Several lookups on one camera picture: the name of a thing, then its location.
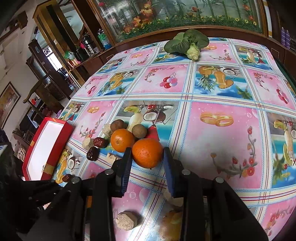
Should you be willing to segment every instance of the table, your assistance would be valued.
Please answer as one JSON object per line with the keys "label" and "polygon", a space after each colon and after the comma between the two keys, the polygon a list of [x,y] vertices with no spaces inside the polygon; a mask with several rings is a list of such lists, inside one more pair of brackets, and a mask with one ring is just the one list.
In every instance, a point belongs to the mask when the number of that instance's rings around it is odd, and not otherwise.
{"label": "table", "polygon": [[[167,54],[165,43],[116,54],[73,96],[59,118],[75,130],[53,177],[65,185],[67,173],[86,179],[110,168],[106,155],[122,153],[109,145],[97,161],[88,161],[82,141],[103,137],[105,123],[128,123],[140,113],[142,124],[156,130],[154,137],[185,168],[203,178],[223,177],[272,240],[296,204],[294,90],[265,46],[210,38],[192,62]],[[149,105],[160,109],[156,128],[146,115]],[[165,201],[166,188],[162,163],[151,170],[133,163],[126,194],[112,200],[113,216],[129,210],[141,223],[128,232],[115,228],[117,240],[158,240],[163,222],[172,219],[171,229],[178,230],[181,209]]]}

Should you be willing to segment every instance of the cabbage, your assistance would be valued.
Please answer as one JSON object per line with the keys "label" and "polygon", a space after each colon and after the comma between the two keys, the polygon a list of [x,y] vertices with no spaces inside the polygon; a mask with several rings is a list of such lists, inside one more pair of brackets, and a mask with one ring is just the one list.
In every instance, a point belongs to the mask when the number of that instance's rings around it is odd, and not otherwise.
{"label": "cabbage", "polygon": [[164,50],[167,53],[178,52],[186,54],[193,61],[197,61],[200,55],[200,49],[209,45],[209,39],[203,33],[188,29],[185,33],[178,33],[174,39],[168,41]]}

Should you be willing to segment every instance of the kiwi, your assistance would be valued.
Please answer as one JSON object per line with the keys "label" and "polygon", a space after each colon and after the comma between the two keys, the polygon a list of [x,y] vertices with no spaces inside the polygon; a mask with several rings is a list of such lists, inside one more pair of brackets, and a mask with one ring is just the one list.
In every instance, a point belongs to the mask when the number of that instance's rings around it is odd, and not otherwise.
{"label": "kiwi", "polygon": [[118,120],[115,120],[111,123],[111,126],[110,126],[110,129],[112,132],[118,130],[118,129],[126,129],[127,128],[127,124],[124,123],[123,120],[121,119],[118,119]]}
{"label": "kiwi", "polygon": [[142,139],[146,136],[147,134],[147,129],[145,128],[145,126],[141,125],[141,124],[137,124],[134,125],[134,127],[132,128],[131,132],[133,133],[133,135],[138,138],[138,139]]}

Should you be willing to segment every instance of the purple bottle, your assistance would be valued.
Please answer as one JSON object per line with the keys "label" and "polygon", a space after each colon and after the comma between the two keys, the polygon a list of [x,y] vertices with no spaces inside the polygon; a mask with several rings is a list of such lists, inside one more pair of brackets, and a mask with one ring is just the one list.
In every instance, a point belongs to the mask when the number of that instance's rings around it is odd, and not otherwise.
{"label": "purple bottle", "polygon": [[291,41],[290,34],[289,34],[288,30],[286,30],[286,48],[287,49],[290,49],[290,41]]}
{"label": "purple bottle", "polygon": [[281,44],[286,46],[286,31],[283,27],[281,28]]}

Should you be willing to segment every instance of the beige chunk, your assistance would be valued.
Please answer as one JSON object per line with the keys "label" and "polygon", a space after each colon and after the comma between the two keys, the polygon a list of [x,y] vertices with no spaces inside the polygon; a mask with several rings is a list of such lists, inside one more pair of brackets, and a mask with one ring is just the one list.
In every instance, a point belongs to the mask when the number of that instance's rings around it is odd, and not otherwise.
{"label": "beige chunk", "polygon": [[116,160],[118,160],[118,159],[121,159],[121,157],[120,156],[117,156],[117,155],[114,155],[114,154],[112,154],[110,152],[107,153],[107,159],[106,159],[106,161],[109,164],[113,165],[113,162],[116,161]]}
{"label": "beige chunk", "polygon": [[117,227],[125,231],[133,229],[137,226],[137,217],[130,212],[121,212],[117,215],[115,222]]}
{"label": "beige chunk", "polygon": [[182,197],[173,198],[170,192],[168,191],[168,189],[165,190],[165,192],[163,193],[163,196],[165,197],[168,203],[178,207],[183,206],[183,198]]}
{"label": "beige chunk", "polygon": [[104,124],[102,128],[102,132],[106,137],[110,137],[112,135],[111,124]]}
{"label": "beige chunk", "polygon": [[87,137],[82,142],[82,148],[89,150],[91,147],[94,146],[94,140],[90,137]]}

